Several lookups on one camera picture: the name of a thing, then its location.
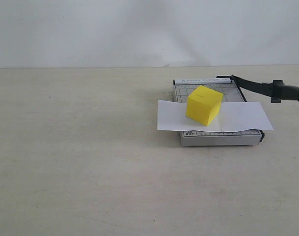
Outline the grey paper cutter base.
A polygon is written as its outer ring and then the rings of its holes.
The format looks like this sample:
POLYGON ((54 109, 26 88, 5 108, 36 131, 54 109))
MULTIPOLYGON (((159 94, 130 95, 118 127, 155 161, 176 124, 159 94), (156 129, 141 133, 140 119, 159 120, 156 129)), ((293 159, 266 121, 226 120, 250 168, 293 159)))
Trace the grey paper cutter base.
MULTIPOLYGON (((246 102, 241 89, 230 76, 216 76, 207 79, 175 79, 173 81, 173 100, 185 103, 187 97, 200 85, 223 93, 223 102, 246 102)), ((184 147, 206 146, 252 146, 262 142, 262 130, 251 129, 241 132, 202 132, 180 131, 181 145, 184 147)))

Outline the white paper sheet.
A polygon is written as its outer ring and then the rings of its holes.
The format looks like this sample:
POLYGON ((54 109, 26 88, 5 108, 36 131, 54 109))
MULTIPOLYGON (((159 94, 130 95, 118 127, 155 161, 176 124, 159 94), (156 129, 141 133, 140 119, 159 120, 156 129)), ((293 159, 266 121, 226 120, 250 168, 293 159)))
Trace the white paper sheet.
POLYGON ((273 126, 259 102, 224 102, 219 114, 208 126, 186 117, 185 112, 185 103, 159 100, 157 129, 202 132, 273 130, 273 126))

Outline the yellow cube block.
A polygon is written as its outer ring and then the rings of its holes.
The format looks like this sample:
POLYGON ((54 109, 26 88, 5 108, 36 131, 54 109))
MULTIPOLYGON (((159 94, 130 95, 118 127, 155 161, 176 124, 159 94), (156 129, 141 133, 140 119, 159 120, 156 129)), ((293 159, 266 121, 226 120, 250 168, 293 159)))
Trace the yellow cube block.
POLYGON ((208 126, 219 114, 223 93, 198 86, 188 97, 186 117, 208 126))

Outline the black cutter blade arm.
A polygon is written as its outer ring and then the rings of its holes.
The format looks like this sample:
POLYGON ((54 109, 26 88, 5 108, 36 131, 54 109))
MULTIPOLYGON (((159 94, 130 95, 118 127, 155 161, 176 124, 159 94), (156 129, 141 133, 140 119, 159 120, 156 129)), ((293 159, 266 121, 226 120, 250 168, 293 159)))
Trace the black cutter blade arm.
POLYGON ((258 83, 235 75, 216 76, 216 78, 234 80, 240 88, 270 97, 271 103, 281 103, 282 100, 299 102, 299 87, 286 85, 282 80, 273 80, 271 83, 258 83))

